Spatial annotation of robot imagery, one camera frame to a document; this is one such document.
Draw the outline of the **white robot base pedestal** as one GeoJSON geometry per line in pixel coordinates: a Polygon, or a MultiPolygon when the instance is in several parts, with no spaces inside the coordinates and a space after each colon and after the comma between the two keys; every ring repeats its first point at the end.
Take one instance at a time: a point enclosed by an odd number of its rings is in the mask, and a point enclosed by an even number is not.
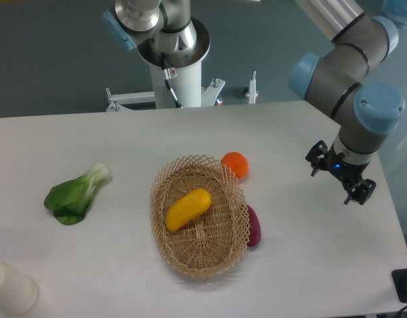
{"type": "Polygon", "coordinates": [[[116,1],[103,13],[111,36],[147,63],[153,90],[107,95],[109,107],[154,101],[157,109],[221,105],[225,82],[202,85],[201,64],[210,50],[206,27],[191,15],[190,1],[116,1]]]}

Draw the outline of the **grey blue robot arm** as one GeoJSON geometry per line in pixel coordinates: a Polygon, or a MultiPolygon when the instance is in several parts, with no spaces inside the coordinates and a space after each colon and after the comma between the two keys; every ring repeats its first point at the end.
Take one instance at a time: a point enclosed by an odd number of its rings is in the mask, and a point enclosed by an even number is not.
{"type": "Polygon", "coordinates": [[[299,1],[299,6],[333,44],[324,57],[305,54],[293,68],[289,87],[339,125],[331,146],[318,141],[306,155],[312,175],[327,171],[350,201],[363,205],[376,183],[363,178],[371,158],[396,128],[405,99],[394,86],[362,84],[398,44],[388,18],[370,17],[355,1],[299,1]]]}

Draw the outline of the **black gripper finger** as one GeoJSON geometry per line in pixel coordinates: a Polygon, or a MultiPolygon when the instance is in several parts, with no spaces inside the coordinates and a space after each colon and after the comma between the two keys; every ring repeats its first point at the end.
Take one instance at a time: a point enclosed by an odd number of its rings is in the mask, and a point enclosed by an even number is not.
{"type": "Polygon", "coordinates": [[[328,147],[323,140],[319,140],[305,156],[305,160],[310,163],[312,168],[311,176],[315,176],[319,171],[327,171],[328,164],[326,155],[328,154],[328,147]]]}
{"type": "Polygon", "coordinates": [[[370,179],[360,179],[356,184],[344,184],[343,188],[347,193],[344,204],[347,205],[350,201],[356,202],[359,205],[364,205],[372,196],[377,184],[370,179]]]}

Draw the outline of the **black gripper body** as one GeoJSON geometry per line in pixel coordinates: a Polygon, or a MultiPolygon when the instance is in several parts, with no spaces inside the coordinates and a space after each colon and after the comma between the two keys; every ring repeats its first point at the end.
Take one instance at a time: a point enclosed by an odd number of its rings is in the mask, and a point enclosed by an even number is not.
{"type": "Polygon", "coordinates": [[[335,150],[333,146],[324,159],[326,160],[327,170],[342,183],[344,190],[349,190],[355,184],[358,184],[363,171],[367,167],[366,163],[355,165],[345,162],[344,154],[335,150]]]}

